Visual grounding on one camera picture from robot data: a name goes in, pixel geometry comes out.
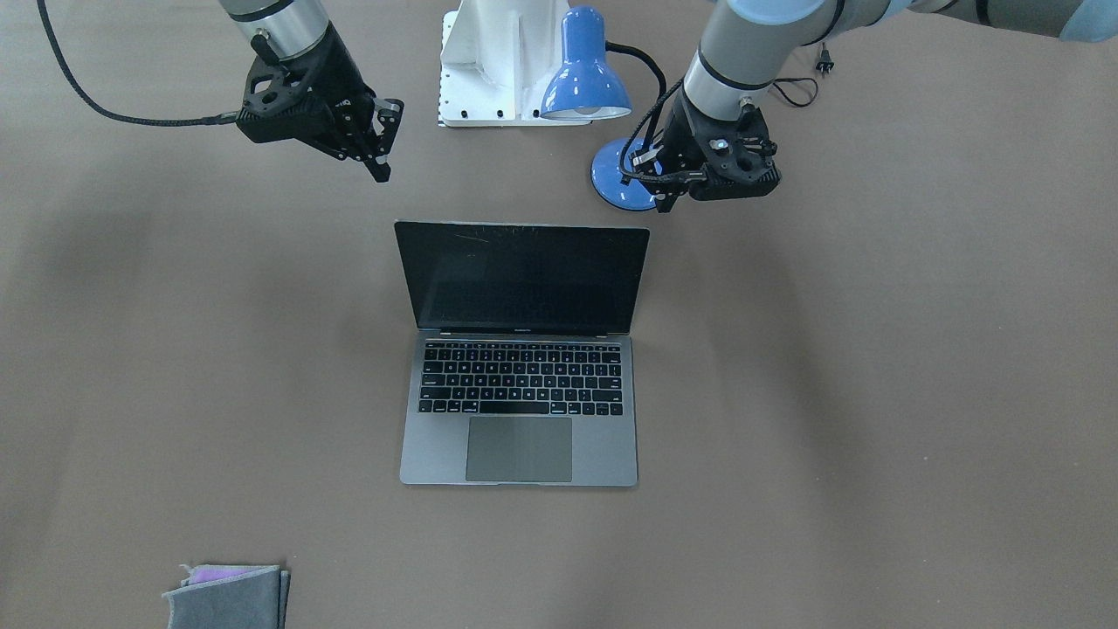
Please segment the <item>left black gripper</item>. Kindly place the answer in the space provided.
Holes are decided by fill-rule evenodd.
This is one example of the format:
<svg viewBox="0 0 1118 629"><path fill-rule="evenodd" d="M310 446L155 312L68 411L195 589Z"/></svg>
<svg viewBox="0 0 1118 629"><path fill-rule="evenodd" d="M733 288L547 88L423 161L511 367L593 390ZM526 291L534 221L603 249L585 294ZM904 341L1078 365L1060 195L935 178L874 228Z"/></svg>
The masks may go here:
<svg viewBox="0 0 1118 629"><path fill-rule="evenodd" d="M740 128L739 120L720 121L710 118L692 104L686 95L676 95L663 135L653 144L656 147L655 164L652 177L666 177L663 182L648 183L646 188L654 196L654 207L657 212L671 212L680 196L688 196L688 185L701 182L704 175L700 171L694 131L702 125L735 125Z"/></svg>

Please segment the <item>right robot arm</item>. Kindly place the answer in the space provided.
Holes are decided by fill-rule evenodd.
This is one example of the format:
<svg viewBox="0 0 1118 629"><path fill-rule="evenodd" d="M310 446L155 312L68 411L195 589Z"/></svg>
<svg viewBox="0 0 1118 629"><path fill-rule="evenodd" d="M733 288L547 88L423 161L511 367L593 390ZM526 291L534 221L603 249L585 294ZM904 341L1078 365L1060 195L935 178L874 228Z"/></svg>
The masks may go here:
<svg viewBox="0 0 1118 629"><path fill-rule="evenodd" d="M252 142L295 140L339 161L353 160L376 182L388 182L388 155L402 124L404 103L376 95L320 1L222 1L252 45L255 60L240 108L203 118L135 118L101 107L67 64L44 1L45 38L72 89L104 118L157 128L234 124Z"/></svg>

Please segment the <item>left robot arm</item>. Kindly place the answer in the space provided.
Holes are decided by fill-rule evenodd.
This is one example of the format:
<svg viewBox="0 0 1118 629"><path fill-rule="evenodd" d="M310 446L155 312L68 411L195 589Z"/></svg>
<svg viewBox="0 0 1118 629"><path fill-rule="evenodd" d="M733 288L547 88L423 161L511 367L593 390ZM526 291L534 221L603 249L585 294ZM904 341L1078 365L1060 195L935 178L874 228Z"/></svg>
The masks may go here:
<svg viewBox="0 0 1118 629"><path fill-rule="evenodd" d="M760 101L802 46L881 23L904 10L987 27L1097 42L1117 29L1114 1L719 1L655 149L646 189L655 210L769 194L780 183Z"/></svg>

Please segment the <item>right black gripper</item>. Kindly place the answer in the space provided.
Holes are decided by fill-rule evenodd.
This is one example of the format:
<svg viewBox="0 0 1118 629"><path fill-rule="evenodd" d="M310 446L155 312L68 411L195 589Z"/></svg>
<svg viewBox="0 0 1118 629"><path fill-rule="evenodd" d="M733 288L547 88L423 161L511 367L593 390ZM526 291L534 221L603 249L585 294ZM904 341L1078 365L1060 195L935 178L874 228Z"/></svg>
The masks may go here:
<svg viewBox="0 0 1118 629"><path fill-rule="evenodd" d="M338 160L364 163L375 182L387 183L388 156L402 125L402 101L381 99L368 87L334 25L329 23L323 40L297 60L315 64L319 75L313 87L331 114L323 135L299 141Z"/></svg>

